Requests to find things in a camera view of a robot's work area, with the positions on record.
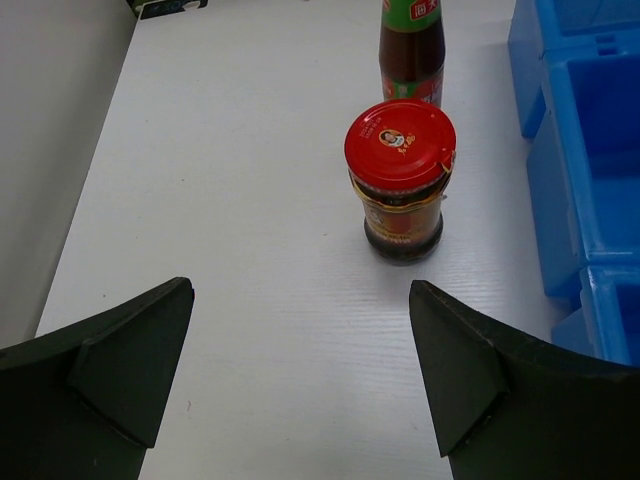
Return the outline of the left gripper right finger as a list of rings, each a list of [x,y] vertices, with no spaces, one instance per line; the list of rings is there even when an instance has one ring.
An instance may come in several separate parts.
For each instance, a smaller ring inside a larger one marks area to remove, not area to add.
[[[635,479],[639,371],[578,354],[416,280],[409,314],[456,479]]]

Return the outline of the blue three-compartment plastic bin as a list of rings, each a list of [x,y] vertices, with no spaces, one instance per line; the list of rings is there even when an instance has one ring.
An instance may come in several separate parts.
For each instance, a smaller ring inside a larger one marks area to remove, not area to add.
[[[508,37],[555,345],[639,362],[639,5],[515,4]]]

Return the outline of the tall sauce bottle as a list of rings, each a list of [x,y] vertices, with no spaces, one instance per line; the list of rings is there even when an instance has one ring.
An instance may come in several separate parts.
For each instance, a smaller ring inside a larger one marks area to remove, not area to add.
[[[439,0],[382,3],[379,66],[386,101],[412,98],[439,107],[445,55]]]

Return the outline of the left black corner label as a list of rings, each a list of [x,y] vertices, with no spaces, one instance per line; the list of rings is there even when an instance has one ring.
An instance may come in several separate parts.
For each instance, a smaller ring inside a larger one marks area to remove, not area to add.
[[[138,20],[159,18],[205,8],[208,0],[130,0],[128,4]]]

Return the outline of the red-lid sauce jar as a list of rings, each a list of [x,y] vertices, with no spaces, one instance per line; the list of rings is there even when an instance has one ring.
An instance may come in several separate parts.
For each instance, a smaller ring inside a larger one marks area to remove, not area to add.
[[[436,248],[456,148],[451,120],[422,100],[379,103],[354,120],[344,156],[366,238],[380,256],[413,263]]]

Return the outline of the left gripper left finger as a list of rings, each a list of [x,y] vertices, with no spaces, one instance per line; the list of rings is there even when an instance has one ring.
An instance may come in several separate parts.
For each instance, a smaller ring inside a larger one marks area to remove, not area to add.
[[[1,351],[4,479],[136,479],[159,434],[194,304],[173,278]]]

